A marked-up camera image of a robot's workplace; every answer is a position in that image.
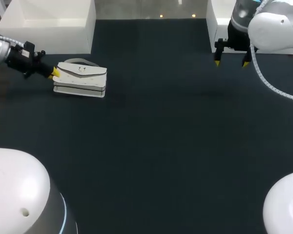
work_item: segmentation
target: glowing blue ring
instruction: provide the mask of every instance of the glowing blue ring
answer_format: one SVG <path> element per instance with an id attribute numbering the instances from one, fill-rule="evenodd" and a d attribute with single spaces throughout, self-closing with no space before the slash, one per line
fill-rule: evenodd
<path id="1" fill-rule="evenodd" d="M 62 234 L 62 233 L 63 233 L 64 227 L 65 227 L 65 223 L 66 223 L 66 217 L 67 217 L 66 203 L 65 203 L 65 200 L 64 200 L 64 197 L 63 197 L 62 194 L 61 194 L 61 196 L 62 196 L 63 203 L 64 203 L 64 220 L 63 220 L 63 225 L 62 225 L 62 228 L 61 228 L 59 234 Z"/>

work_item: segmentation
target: white spiral cable wrap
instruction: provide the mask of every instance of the white spiral cable wrap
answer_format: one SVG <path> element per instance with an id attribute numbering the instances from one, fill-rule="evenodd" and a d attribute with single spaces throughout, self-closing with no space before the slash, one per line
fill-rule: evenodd
<path id="1" fill-rule="evenodd" d="M 264 6 L 269 2 L 269 0 L 264 0 L 260 6 L 257 8 L 256 13 L 254 16 L 256 16 L 259 12 L 261 12 L 261 10 L 264 8 Z M 257 59 L 256 59 L 256 55 L 255 55 L 255 49 L 254 49 L 254 45 L 251 42 L 251 55 L 252 55 L 252 60 L 253 60 L 253 64 L 255 67 L 255 70 L 259 76 L 259 78 L 262 80 L 262 82 L 268 87 L 270 88 L 272 91 L 274 91 L 275 93 L 284 96 L 286 98 L 292 99 L 293 100 L 293 95 L 287 94 L 285 92 L 282 92 L 281 90 L 278 90 L 277 88 L 273 87 L 263 76 L 263 74 L 261 73 L 258 63 L 257 63 Z"/>
<path id="2" fill-rule="evenodd" d="M 0 36 L 0 40 L 3 40 L 3 41 L 8 41 L 8 42 L 13 42 L 21 47 L 24 47 L 24 43 L 22 42 L 19 42 L 17 40 L 14 40 L 14 39 L 11 39 L 11 38 L 6 38 L 6 37 L 3 37 L 3 36 Z"/>

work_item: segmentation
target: dark table surface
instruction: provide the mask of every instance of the dark table surface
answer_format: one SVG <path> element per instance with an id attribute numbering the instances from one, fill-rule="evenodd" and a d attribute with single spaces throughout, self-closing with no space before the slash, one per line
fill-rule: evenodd
<path id="1" fill-rule="evenodd" d="M 81 234 L 265 233 L 265 196 L 293 172 L 293 101 L 242 55 L 216 68 L 205 20 L 99 20 L 91 55 L 47 60 L 76 57 L 107 67 L 106 97 L 11 72 L 0 147 L 44 164 Z M 292 58 L 258 61 L 293 94 Z"/>

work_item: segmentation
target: white storage box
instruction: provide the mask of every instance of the white storage box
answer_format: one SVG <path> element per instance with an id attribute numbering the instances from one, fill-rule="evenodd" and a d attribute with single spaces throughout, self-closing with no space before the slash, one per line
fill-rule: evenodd
<path id="1" fill-rule="evenodd" d="M 215 42 L 219 38 L 228 39 L 228 25 L 234 9 L 236 0 L 209 0 L 206 13 L 206 22 L 209 30 L 209 40 L 211 50 L 216 51 Z M 225 47 L 224 53 L 245 53 L 244 51 L 235 51 Z M 258 50 L 262 54 L 289 54 L 293 55 L 293 48 L 279 51 Z"/>
<path id="2" fill-rule="evenodd" d="M 47 54 L 90 54 L 95 21 L 94 0 L 12 0 L 0 34 Z"/>

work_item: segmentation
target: robotic arm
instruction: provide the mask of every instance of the robotic arm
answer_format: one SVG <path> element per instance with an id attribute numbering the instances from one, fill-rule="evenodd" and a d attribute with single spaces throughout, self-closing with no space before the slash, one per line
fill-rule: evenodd
<path id="1" fill-rule="evenodd" d="M 23 44 L 0 36 L 0 63 L 6 63 L 8 67 L 22 72 L 25 78 L 36 72 L 46 78 L 58 77 L 59 72 L 54 66 L 41 61 L 45 51 L 35 52 L 34 50 L 35 45 L 28 41 Z"/>
<path id="2" fill-rule="evenodd" d="M 250 41 L 258 49 L 275 51 L 293 48 L 293 0 L 269 0 L 254 16 L 261 0 L 237 0 L 228 26 L 228 40 L 215 43 L 219 64 L 224 47 L 246 51 L 242 66 L 251 61 Z"/>

